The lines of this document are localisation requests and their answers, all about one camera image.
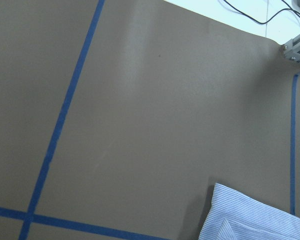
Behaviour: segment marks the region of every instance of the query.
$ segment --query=blue and white striped fabric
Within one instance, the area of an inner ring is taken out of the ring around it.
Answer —
[[[216,183],[199,240],[300,240],[300,218]]]

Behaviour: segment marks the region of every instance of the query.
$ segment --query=black cable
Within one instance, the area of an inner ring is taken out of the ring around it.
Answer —
[[[292,11],[294,12],[299,18],[300,18],[300,12],[292,9],[289,4],[287,4],[284,0],[282,0],[289,8],[283,8],[280,11],[278,11],[275,15],[273,15],[269,20],[265,21],[265,22],[260,22],[256,19],[254,19],[252,16],[249,16],[248,14],[244,13],[243,11],[240,11],[239,9],[235,8],[234,6],[232,6],[227,0],[223,0],[226,4],[228,4],[231,8],[233,8],[234,10],[236,10],[237,12],[241,13],[242,15],[246,16],[247,18],[251,19],[252,21],[256,22],[257,24],[260,25],[264,25],[267,24],[268,22],[270,22],[275,16],[277,16],[279,13],[283,12],[283,11]]]
[[[300,12],[294,10],[285,0],[281,0],[285,5],[288,6],[288,8],[290,8],[291,10],[293,10],[293,12],[300,18]]]

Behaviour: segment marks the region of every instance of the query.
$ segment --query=folded towel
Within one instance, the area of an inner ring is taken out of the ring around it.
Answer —
[[[300,218],[216,183],[199,240],[300,240]]]

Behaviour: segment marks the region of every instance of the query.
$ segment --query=white floor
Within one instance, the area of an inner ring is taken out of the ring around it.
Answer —
[[[248,33],[272,39],[278,44],[284,44],[300,34],[300,19],[291,11],[283,11],[269,23],[259,25],[236,13],[223,0],[166,1]],[[228,0],[228,2],[260,22],[267,21],[279,10],[287,8],[281,0]],[[296,0],[286,2],[300,12]]]

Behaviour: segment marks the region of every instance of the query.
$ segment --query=blue tape line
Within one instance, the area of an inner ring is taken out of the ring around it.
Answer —
[[[24,220],[26,218],[26,212],[11,210],[8,208],[0,207],[0,217],[11,218]],[[149,236],[129,231],[122,231],[113,228],[96,226],[86,223],[80,223],[76,221],[69,221],[64,219],[59,219],[55,217],[43,216],[34,214],[33,215],[33,223],[43,224],[53,227],[59,227],[64,229],[71,229],[76,231],[81,231],[85,233],[91,234],[99,234],[108,237],[114,237],[118,239],[126,239],[126,240],[169,240],[166,238],[160,238],[156,236]]]
[[[126,239],[126,240],[168,240],[166,238],[160,238],[155,236],[143,235],[139,233],[122,231],[113,228],[90,225],[85,223],[80,223],[76,221],[63,220],[59,218],[42,216],[42,215],[34,215],[33,222],[37,224],[44,224],[54,227],[60,227],[64,229],[72,229],[76,231],[91,233],[91,234],[99,234],[108,237],[114,237],[118,239]]]
[[[99,0],[98,4],[96,6],[89,30],[86,34],[84,44],[82,46],[78,61],[76,63],[76,66],[75,66],[75,69],[74,69],[74,72],[73,72],[73,75],[71,78],[70,85],[69,85],[68,90],[65,95],[64,102],[61,107],[61,111],[60,111],[58,119],[56,121],[54,130],[53,130],[53,134],[52,134],[48,149],[46,151],[46,155],[45,155],[43,164],[41,166],[41,170],[40,170],[38,179],[35,184],[34,191],[32,193],[32,197],[31,197],[31,200],[30,200],[30,203],[28,206],[28,210],[27,210],[27,213],[26,213],[26,216],[25,216],[22,228],[21,228],[21,232],[19,235],[19,240],[27,239],[30,224],[33,221],[33,215],[36,210],[42,189],[44,187],[44,184],[45,184],[45,181],[47,178],[47,174],[49,171],[49,164],[54,156],[54,153],[55,153],[55,150],[57,147],[57,142],[59,140],[62,128],[64,126],[66,115],[68,113],[68,110],[69,110],[69,107],[71,104],[71,100],[75,93],[76,86],[77,86],[83,65],[85,63],[85,59],[86,59],[86,56],[87,56],[87,53],[88,53],[88,50],[90,47],[90,43],[92,41],[92,38],[93,38],[95,30],[96,30],[97,23],[98,23],[104,2],[105,2],[105,0]]]
[[[24,220],[26,217],[26,213],[23,211],[16,211],[16,210],[0,207],[0,217]]]
[[[290,133],[290,213],[296,215],[296,98],[300,72],[293,76],[291,92],[291,133]]]

